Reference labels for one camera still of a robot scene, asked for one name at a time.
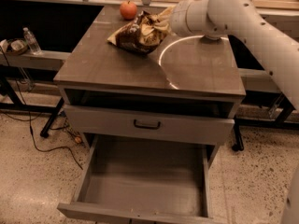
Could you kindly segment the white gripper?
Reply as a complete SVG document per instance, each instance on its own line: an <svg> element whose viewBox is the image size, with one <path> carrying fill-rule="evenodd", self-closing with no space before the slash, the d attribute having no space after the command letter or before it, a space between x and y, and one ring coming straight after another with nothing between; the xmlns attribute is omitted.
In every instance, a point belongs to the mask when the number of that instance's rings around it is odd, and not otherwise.
<svg viewBox="0 0 299 224"><path fill-rule="evenodd" d="M172 10L169 24L179 36L204 34L209 29L207 17L208 0L184 0Z"/></svg>

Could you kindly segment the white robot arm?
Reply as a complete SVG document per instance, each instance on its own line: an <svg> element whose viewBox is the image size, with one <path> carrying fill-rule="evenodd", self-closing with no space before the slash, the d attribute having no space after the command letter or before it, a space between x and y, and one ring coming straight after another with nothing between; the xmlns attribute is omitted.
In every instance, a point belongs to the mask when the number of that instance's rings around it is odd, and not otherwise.
<svg viewBox="0 0 299 224"><path fill-rule="evenodd" d="M263 19L250 0L184 0L172 11L170 27L180 36L234 36L299 109L299 44Z"/></svg>

